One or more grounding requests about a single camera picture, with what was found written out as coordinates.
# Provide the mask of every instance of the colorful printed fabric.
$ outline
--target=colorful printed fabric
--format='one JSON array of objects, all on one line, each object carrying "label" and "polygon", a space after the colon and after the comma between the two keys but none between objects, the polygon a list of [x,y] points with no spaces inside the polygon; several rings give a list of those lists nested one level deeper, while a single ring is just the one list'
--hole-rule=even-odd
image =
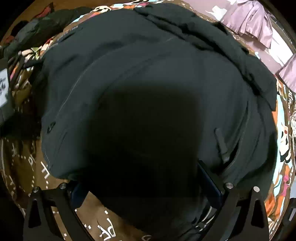
[{"label": "colorful printed fabric", "polygon": [[294,112],[293,92],[277,77],[276,111],[273,112],[278,139],[278,156],[269,195],[265,200],[269,238],[276,232],[290,199],[290,189],[295,176],[294,133],[291,115]]},{"label": "colorful printed fabric", "polygon": [[[112,6],[98,6],[90,13],[85,14],[74,20],[64,31],[50,38],[43,46],[32,47],[30,50],[22,52],[28,60],[39,60],[44,54],[77,25],[87,19],[108,11],[117,9],[133,9],[136,7],[145,7],[148,3],[172,2],[196,13],[199,17],[215,22],[214,19],[207,17],[195,11],[189,4],[181,0],[137,0],[124,4],[114,4]],[[245,46],[250,54],[254,51],[245,44],[240,36],[229,30],[233,37]],[[34,67],[21,71],[17,78],[16,86],[13,89],[13,96],[18,103],[18,111],[28,111],[31,101],[28,98],[30,93],[30,84],[28,78]],[[270,239],[277,230],[281,219],[285,213],[289,202],[290,188],[295,175],[294,163],[294,136],[291,127],[290,116],[294,112],[295,98],[291,90],[277,79],[277,106],[273,112],[274,122],[278,131],[278,156],[274,172],[273,182],[270,187],[269,195],[265,201],[266,212],[268,215]],[[25,213],[28,197],[34,186],[40,186],[42,189],[56,188],[63,182],[50,175],[47,170],[47,164],[41,151],[41,141],[18,141],[15,139],[4,138],[1,140],[1,174],[17,205]],[[54,216],[62,233],[67,235],[59,213],[53,209]],[[107,210],[100,201],[91,193],[88,194],[82,207],[77,209],[80,220],[85,224],[86,229],[95,240],[119,241],[119,240],[149,240],[150,235],[144,234],[140,230],[127,225],[120,217],[110,210]]]}]

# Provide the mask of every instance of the metal screw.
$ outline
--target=metal screw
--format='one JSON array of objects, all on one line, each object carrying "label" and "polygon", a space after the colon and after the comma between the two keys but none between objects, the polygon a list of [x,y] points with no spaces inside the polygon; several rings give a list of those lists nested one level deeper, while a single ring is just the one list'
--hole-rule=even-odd
[{"label": "metal screw", "polygon": [[259,192],[260,191],[260,188],[257,187],[257,186],[253,187],[253,189],[254,189],[255,192]]},{"label": "metal screw", "polygon": [[59,188],[60,189],[65,189],[67,187],[67,183],[61,183],[60,185],[59,185]]},{"label": "metal screw", "polygon": [[232,188],[233,188],[233,184],[232,184],[232,183],[225,183],[225,186],[226,186],[228,189],[232,189]]},{"label": "metal screw", "polygon": [[34,187],[34,188],[33,188],[33,192],[35,192],[35,193],[36,193],[36,192],[38,192],[38,191],[39,191],[39,189],[40,189],[39,187]]}]

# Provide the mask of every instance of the pink ruffled cloth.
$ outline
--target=pink ruffled cloth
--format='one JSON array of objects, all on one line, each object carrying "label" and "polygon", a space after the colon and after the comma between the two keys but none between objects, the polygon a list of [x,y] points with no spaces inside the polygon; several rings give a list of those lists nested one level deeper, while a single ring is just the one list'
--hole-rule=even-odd
[{"label": "pink ruffled cloth", "polygon": [[221,22],[235,33],[252,35],[264,46],[270,48],[271,21],[258,1],[237,0],[223,16]]},{"label": "pink ruffled cloth", "polygon": [[296,54],[289,59],[279,72],[279,76],[286,83],[286,85],[296,92]]}]

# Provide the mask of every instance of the white label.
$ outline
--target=white label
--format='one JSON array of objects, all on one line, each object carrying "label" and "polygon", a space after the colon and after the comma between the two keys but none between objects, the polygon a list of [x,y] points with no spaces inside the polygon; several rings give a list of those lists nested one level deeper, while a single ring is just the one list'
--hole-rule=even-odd
[{"label": "white label", "polygon": [[9,83],[7,69],[0,71],[0,107],[7,103]]}]

